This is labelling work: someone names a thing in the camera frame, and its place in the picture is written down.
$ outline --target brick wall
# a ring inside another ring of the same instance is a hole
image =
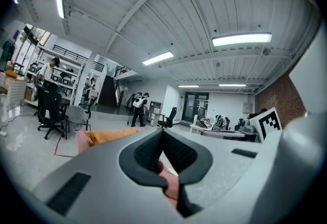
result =
[[[302,117],[306,110],[293,85],[289,73],[293,67],[281,76],[274,84],[255,96],[255,112],[262,108],[275,107],[284,128],[291,120]]]

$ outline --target backpack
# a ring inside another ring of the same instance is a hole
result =
[[[142,104],[143,104],[143,99],[141,99],[141,98],[138,98],[133,102],[133,106],[136,108],[140,108],[142,106]]]

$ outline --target black pants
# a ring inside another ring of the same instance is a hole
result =
[[[135,125],[137,116],[139,116],[139,122],[140,122],[141,126],[143,125],[143,116],[144,116],[144,114],[140,114],[139,110],[140,110],[140,108],[137,108],[137,107],[135,108],[134,117],[133,117],[133,120],[132,120],[132,125]]]

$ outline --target orange cloth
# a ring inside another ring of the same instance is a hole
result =
[[[121,131],[90,131],[90,138],[94,145],[99,145],[112,140],[121,139],[136,134],[136,128],[129,128]]]

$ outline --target white ceiling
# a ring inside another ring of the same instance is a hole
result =
[[[21,21],[99,50],[143,76],[196,82],[207,91],[219,82],[257,80],[247,89],[227,89],[257,92],[298,58],[319,24],[307,0],[65,0],[65,20],[55,0],[18,1],[13,12]],[[213,46],[213,37],[245,32],[271,32],[272,41]],[[263,56],[264,48],[271,55]],[[168,50],[170,61],[142,64]]]

